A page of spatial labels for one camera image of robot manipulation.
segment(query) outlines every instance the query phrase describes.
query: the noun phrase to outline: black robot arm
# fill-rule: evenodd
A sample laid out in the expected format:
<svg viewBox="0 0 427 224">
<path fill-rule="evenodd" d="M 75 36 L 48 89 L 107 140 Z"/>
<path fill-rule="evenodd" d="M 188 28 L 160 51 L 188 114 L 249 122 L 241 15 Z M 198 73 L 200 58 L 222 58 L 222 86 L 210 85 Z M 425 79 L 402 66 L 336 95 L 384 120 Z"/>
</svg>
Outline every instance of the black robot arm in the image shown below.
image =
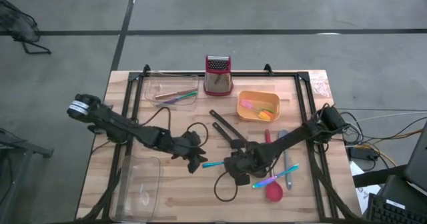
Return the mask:
<svg viewBox="0 0 427 224">
<path fill-rule="evenodd" d="M 248 174 L 265 177 L 284 150 L 304 140 L 326 143 L 348 126 L 335 107 L 325 105 L 309 121 L 273 143 L 259 144 L 250 141 L 245 152 L 238 150 L 231 157 L 226 157 L 224 166 L 235 179 L 236 185 L 247 185 L 250 182 Z"/>
<path fill-rule="evenodd" d="M 201 156 L 206 152 L 198 147 L 201 141 L 195 131 L 186 131 L 181 137 L 172 137 L 167 129 L 143 126 L 115 113 L 111 107 L 102 104 L 98 97 L 77 94 L 67 113 L 78 121 L 93 123 L 88 127 L 89 130 L 95 132 L 95 129 L 102 129 L 109 140 L 115 143 L 125 143 L 128 135 L 132 135 L 150 149 L 172 154 L 172 159 L 188 159 L 190 173 L 193 173 L 200 163 L 207 161 Z"/>
</svg>

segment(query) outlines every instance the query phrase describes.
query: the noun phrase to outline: red cheese grater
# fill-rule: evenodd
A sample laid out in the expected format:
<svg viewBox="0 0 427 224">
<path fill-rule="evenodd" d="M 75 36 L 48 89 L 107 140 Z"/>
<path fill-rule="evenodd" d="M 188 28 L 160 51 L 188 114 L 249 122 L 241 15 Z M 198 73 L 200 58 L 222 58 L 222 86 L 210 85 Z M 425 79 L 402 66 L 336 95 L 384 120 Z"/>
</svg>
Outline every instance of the red cheese grater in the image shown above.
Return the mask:
<svg viewBox="0 0 427 224">
<path fill-rule="evenodd" d="M 232 58 L 206 56 L 206 74 L 203 83 L 208 95 L 229 95 L 233 89 Z"/>
</svg>

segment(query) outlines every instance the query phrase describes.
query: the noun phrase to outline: wooden table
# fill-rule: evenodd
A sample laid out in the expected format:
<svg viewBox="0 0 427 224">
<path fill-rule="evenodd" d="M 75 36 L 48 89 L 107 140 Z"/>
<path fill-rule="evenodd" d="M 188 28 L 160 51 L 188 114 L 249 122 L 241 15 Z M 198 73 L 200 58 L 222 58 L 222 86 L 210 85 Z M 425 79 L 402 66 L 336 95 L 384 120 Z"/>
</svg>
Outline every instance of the wooden table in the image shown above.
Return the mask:
<svg viewBox="0 0 427 224">
<path fill-rule="evenodd" d="M 105 102 L 113 105 L 115 112 L 121 113 L 125 87 L 129 71 L 114 71 L 108 83 Z M 316 108 L 324 103 L 333 104 L 326 71 L 310 71 Z M 172 111 L 171 133 L 172 136 L 181 135 L 186 128 L 197 121 L 203 122 L 209 129 L 209 140 L 203 149 L 209 161 L 222 161 L 230 156 L 229 144 L 211 126 L 215 119 L 208 113 L 214 109 L 224 119 L 231 123 L 246 139 L 264 141 L 264 130 L 269 129 L 272 139 L 277 138 L 278 131 L 287 129 L 291 131 L 301 125 L 296 85 L 292 78 L 287 77 L 234 77 L 232 94 L 225 97 L 212 97 L 203 91 L 203 79 L 199 83 L 199 95 L 196 108 L 193 111 Z M 143 83 L 143 92 L 147 88 L 147 79 Z M 236 113 L 237 96 L 240 91 L 253 90 L 272 92 L 279 95 L 281 100 L 281 115 L 273 123 L 256 123 L 242 121 Z M 151 117 L 158 108 L 153 107 L 150 101 L 141 95 L 139 104 L 139 122 Z M 167 127 L 167 113 L 160 113 L 150 125 Z M 202 128 L 195 130 L 205 137 Z M 106 136 L 98 136 L 93 148 L 106 141 Z M 84 216 L 96 204 L 101 194 L 107 187 L 113 145 L 106 145 L 98 149 L 89 162 L 83 192 L 77 211 L 77 217 Z M 252 189 L 251 185 L 239 187 L 238 196 L 229 203 L 217 200 L 214 196 L 214 183 L 218 176 L 224 172 L 224 167 L 201 167 L 194 173 L 187 171 L 187 161 L 182 159 L 171 160 L 170 154 L 146 149 L 137 141 L 133 144 L 132 155 L 136 157 L 157 157 L 161 161 L 162 175 L 160 177 L 159 196 L 154 217 L 151 221 L 318 221 L 318 212 L 314 197 L 312 177 L 307 158 L 305 142 L 298 143 L 290 148 L 290 163 L 299 163 L 300 168 L 292 173 L 293 187 L 286 189 L 285 180 L 278 180 L 284 189 L 284 198 L 279 203 L 271 203 L 265 198 L 263 189 Z M 343 143 L 331 141 L 326 153 L 332 185 L 344 203 L 357 215 L 360 208 L 354 189 L 349 163 Z M 284 170 L 283 155 L 275 167 L 275 172 Z M 259 181 L 251 177 L 251 183 Z M 224 199 L 234 194 L 233 179 L 226 175 L 218 185 L 218 195 Z M 324 205 L 328 211 L 326 192 L 322 190 Z"/>
</svg>

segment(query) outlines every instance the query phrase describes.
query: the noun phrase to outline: teal utensil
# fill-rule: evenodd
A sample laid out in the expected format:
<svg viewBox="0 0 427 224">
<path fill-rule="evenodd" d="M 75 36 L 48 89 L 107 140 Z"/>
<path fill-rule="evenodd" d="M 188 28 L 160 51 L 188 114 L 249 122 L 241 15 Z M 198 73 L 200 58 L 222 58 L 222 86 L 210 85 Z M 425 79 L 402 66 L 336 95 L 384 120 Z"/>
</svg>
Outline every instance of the teal utensil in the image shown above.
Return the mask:
<svg viewBox="0 0 427 224">
<path fill-rule="evenodd" d="M 208 167 L 215 167 L 216 165 L 223 165 L 224 162 L 223 161 L 218 161 L 216 163 L 204 163 L 203 165 L 201 165 L 202 168 L 208 168 Z"/>
</svg>

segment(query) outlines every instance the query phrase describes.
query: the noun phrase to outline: clear plastic container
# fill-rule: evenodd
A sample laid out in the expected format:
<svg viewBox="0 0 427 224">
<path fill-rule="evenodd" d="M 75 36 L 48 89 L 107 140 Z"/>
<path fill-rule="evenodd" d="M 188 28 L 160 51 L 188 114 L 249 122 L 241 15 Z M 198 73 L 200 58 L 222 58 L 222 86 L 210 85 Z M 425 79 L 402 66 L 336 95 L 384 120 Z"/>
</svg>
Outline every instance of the clear plastic container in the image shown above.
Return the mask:
<svg viewBox="0 0 427 224">
<path fill-rule="evenodd" d="M 110 218 L 117 222 L 150 221 L 157 201 L 159 178 L 158 158 L 125 157 L 120 180 L 112 196 Z"/>
<path fill-rule="evenodd" d="M 149 75 L 145 98 L 158 107 L 192 111 L 197 100 L 199 81 L 197 75 L 169 75 L 154 71 Z M 164 103 L 194 91 L 197 91 L 197 94 L 175 103 Z"/>
</svg>

